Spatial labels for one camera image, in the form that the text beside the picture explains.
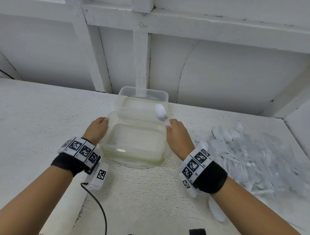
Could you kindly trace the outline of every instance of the hand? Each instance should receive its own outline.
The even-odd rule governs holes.
[[[109,120],[106,117],[100,117],[94,120],[89,127],[87,127],[83,138],[89,140],[94,146],[104,137],[108,130]]]
[[[178,122],[176,119],[170,119],[170,123],[172,129],[170,126],[166,126],[169,147],[178,158],[184,161],[185,158],[195,149],[195,146],[182,122]]]

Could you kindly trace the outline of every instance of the textured tabletop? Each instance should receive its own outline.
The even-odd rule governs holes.
[[[82,135],[92,120],[113,111],[115,98],[94,91],[0,79],[0,208],[50,165],[69,137]],[[204,131],[215,125],[232,128],[240,121],[245,132],[266,132],[290,143],[298,161],[308,163],[281,119],[181,104],[169,104],[168,115]],[[220,223],[212,216],[205,197],[192,199],[179,193],[174,178],[162,168],[176,172],[173,154],[155,167],[129,167],[108,158],[104,162],[109,164],[109,174],[95,195],[107,215],[108,234],[188,235],[193,228],[205,228],[207,234],[239,234],[229,221]],[[74,178],[43,227],[45,235],[104,232],[96,202],[87,197],[83,205],[86,193],[79,183],[85,176],[81,173]],[[299,201],[294,201],[294,206],[300,213],[299,222],[303,222],[309,207],[302,211],[306,206]],[[296,218],[296,211],[291,214]]]

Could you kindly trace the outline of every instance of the black cable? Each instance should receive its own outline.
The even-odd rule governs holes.
[[[104,212],[104,210],[103,210],[103,208],[102,208],[100,202],[97,200],[97,198],[95,198],[95,196],[94,196],[87,188],[85,188],[85,187],[83,186],[83,184],[84,184],[84,185],[88,185],[88,183],[81,183],[82,188],[85,189],[85,191],[88,192],[89,195],[91,195],[93,199],[95,199],[95,201],[96,201],[96,202],[98,203],[98,205],[100,206],[100,209],[102,210],[102,213],[103,213],[103,216],[104,216],[104,222],[105,222],[105,235],[107,235],[107,217],[105,216],[105,212]]]
[[[9,76],[10,78],[12,78],[13,80],[15,80],[15,78],[13,78],[11,75],[7,74],[6,72],[4,72],[3,70],[0,69],[1,73],[4,73],[5,75]]]

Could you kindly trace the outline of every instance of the wooden beam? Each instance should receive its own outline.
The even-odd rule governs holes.
[[[310,65],[294,79],[259,115],[285,118],[310,100]]]
[[[71,22],[73,17],[73,11],[69,10],[65,2],[38,0],[1,0],[0,14],[65,22]]]
[[[154,8],[154,0],[131,0],[132,11],[150,13]]]
[[[101,2],[82,7],[90,25],[310,53],[309,29],[164,9],[145,14]]]
[[[6,72],[7,74],[9,74],[12,78],[14,78],[15,80],[22,80],[22,77],[20,76],[20,74],[15,70],[15,68],[10,64],[10,62],[6,59],[6,57],[0,52],[0,69],[4,72]],[[3,74],[3,78],[10,78],[9,76]]]
[[[99,27],[87,25],[80,0],[65,0],[73,9],[73,27],[85,52],[86,62],[96,91],[112,93]]]
[[[150,68],[150,34],[133,32],[136,87],[148,89]]]

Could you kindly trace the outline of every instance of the plastic container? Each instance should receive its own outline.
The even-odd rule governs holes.
[[[124,86],[116,98],[114,107],[123,118],[158,122],[155,114],[155,105],[158,103],[167,111],[167,92]]]
[[[155,165],[163,160],[166,147],[164,122],[132,119],[116,111],[108,118],[108,131],[98,145],[106,156],[133,165]]]

